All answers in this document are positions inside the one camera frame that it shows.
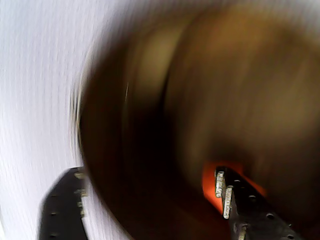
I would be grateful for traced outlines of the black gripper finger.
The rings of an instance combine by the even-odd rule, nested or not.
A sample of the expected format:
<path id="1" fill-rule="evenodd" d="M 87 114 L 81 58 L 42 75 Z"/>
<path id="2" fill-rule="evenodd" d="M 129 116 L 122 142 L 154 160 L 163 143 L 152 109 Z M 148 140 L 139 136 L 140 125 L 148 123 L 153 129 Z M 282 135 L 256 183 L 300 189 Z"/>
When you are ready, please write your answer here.
<path id="1" fill-rule="evenodd" d="M 233 240 L 302 240 L 273 210 L 265 197 L 235 170 L 215 169 L 215 196 Z"/>
<path id="2" fill-rule="evenodd" d="M 86 240 L 82 218 L 84 172 L 82 167 L 68 169 L 52 186 L 42 202 L 39 240 Z"/>

